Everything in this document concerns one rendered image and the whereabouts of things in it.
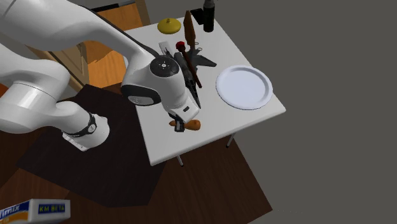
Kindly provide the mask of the black flat phone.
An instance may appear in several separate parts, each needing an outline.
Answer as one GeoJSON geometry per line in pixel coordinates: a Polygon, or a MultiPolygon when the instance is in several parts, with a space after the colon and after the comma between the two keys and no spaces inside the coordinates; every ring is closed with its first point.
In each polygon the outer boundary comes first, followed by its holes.
{"type": "Polygon", "coordinates": [[[190,13],[194,17],[198,25],[202,25],[204,23],[204,18],[203,18],[204,11],[202,8],[191,10],[190,13]]]}

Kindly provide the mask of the orange wooden cabinet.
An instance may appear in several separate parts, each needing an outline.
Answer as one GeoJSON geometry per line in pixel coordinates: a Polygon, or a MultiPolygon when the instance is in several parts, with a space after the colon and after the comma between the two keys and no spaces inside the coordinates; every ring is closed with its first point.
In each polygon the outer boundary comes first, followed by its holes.
{"type": "MultiPolygon", "coordinates": [[[[120,29],[127,31],[150,24],[145,0],[130,0],[94,9],[120,29]]],[[[95,41],[85,41],[61,51],[41,51],[30,47],[40,59],[61,63],[71,72],[69,85],[80,91],[84,84],[107,87],[122,82],[126,72],[121,54],[95,41]]]]}

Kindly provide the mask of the dark grey scissors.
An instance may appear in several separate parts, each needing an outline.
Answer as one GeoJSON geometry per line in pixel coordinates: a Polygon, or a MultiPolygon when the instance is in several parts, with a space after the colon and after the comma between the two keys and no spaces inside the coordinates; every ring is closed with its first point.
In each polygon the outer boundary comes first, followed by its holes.
{"type": "Polygon", "coordinates": [[[216,67],[217,63],[209,60],[208,58],[199,55],[200,51],[202,50],[201,47],[196,48],[198,42],[195,42],[193,46],[190,47],[188,50],[188,56],[192,66],[197,69],[198,66],[206,66],[206,67],[216,67]]]}

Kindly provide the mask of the dark robot stand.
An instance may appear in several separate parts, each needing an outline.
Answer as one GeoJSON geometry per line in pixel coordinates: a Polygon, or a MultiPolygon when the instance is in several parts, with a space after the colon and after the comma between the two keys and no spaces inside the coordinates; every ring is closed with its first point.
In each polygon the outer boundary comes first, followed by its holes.
{"type": "Polygon", "coordinates": [[[120,94],[91,85],[71,100],[108,119],[106,141],[80,151],[49,127],[17,166],[102,206],[147,205],[165,164],[150,164],[136,107],[120,94]]]}

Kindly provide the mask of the red-headed brown stick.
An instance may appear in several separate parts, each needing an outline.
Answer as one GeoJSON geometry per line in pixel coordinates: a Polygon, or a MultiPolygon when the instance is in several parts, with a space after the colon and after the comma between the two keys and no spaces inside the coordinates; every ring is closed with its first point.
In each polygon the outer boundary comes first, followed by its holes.
{"type": "Polygon", "coordinates": [[[196,81],[196,84],[198,85],[199,88],[202,88],[202,84],[197,76],[197,72],[195,70],[195,68],[192,66],[192,63],[190,61],[190,58],[186,52],[186,47],[185,47],[185,43],[183,41],[178,41],[176,43],[176,49],[182,53],[183,57],[185,58],[185,61],[188,65],[189,70],[191,71],[192,75],[193,75],[193,79],[196,81]]]}

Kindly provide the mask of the white round plate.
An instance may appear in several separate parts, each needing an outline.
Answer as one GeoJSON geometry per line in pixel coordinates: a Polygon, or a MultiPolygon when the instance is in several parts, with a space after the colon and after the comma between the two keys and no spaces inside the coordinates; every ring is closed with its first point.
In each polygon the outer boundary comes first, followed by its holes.
{"type": "Polygon", "coordinates": [[[216,91],[229,106],[241,110],[264,107],[273,96],[270,79],[252,66],[230,66],[216,79],[216,91]]]}

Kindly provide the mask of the brown wooden spatula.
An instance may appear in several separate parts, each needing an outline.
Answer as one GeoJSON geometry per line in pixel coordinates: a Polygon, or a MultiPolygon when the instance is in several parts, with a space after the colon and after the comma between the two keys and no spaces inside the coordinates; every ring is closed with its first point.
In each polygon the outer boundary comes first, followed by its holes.
{"type": "Polygon", "coordinates": [[[185,40],[190,47],[191,51],[195,49],[195,29],[192,22],[192,14],[189,10],[186,10],[185,17],[183,20],[184,30],[185,30],[185,40]]]}

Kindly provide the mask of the yellow domed lid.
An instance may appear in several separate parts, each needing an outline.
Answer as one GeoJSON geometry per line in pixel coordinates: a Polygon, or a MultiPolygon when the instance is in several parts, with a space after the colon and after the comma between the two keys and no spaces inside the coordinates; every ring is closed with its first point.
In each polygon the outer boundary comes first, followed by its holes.
{"type": "Polygon", "coordinates": [[[162,34],[175,34],[181,29],[181,22],[176,18],[165,18],[158,23],[157,29],[162,34]]]}

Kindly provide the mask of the white flat remote control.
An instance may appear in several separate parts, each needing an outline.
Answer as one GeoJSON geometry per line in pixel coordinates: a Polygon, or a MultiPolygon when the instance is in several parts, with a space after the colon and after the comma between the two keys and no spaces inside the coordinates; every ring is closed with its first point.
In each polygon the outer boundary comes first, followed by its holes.
{"type": "Polygon", "coordinates": [[[168,56],[168,57],[172,58],[172,54],[169,51],[169,43],[167,41],[160,42],[158,45],[160,47],[161,52],[165,56],[168,56]]]}

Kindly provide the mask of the black bottle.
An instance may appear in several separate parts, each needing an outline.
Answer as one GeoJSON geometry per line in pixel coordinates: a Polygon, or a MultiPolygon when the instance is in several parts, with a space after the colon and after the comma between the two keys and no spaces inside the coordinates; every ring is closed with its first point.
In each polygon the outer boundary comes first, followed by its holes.
{"type": "Polygon", "coordinates": [[[203,5],[203,28],[205,32],[214,30],[214,0],[205,0],[203,5]]]}

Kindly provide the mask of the white orange blue box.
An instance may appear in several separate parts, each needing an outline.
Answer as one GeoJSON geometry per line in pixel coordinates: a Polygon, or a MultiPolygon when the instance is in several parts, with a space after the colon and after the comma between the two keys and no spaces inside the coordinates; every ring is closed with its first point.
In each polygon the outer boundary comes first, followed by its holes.
{"type": "Polygon", "coordinates": [[[0,210],[0,224],[59,224],[71,217],[71,202],[30,199],[0,210]]]}

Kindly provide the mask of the long dark grey pliers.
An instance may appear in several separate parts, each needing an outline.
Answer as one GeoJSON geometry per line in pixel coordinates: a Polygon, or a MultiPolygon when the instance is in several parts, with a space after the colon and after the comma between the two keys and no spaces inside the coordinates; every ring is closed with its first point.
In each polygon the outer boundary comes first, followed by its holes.
{"type": "Polygon", "coordinates": [[[182,53],[176,52],[174,54],[174,59],[177,61],[177,63],[179,64],[179,66],[180,66],[180,68],[181,68],[181,70],[183,72],[183,76],[184,76],[184,80],[185,80],[185,86],[190,91],[190,93],[193,96],[195,102],[197,103],[197,106],[199,108],[201,108],[199,96],[198,96],[197,89],[196,89],[196,81],[194,80],[193,75],[190,72],[190,70],[188,68],[188,65],[187,65],[182,53]]]}

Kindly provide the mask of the white table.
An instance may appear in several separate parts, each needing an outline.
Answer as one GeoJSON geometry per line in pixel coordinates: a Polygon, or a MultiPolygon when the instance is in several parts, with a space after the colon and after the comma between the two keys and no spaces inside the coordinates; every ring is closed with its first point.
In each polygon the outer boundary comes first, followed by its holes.
{"type": "Polygon", "coordinates": [[[255,110],[240,110],[227,105],[216,91],[218,75],[230,66],[248,66],[250,63],[219,23],[214,24],[212,32],[205,32],[198,23],[194,23],[194,29],[195,40],[202,48],[201,55],[217,64],[216,67],[198,67],[202,88],[197,90],[201,109],[196,119],[201,122],[201,128],[175,132],[169,125],[171,118],[161,104],[138,106],[137,115],[151,165],[229,136],[286,110],[276,96],[255,110]]]}

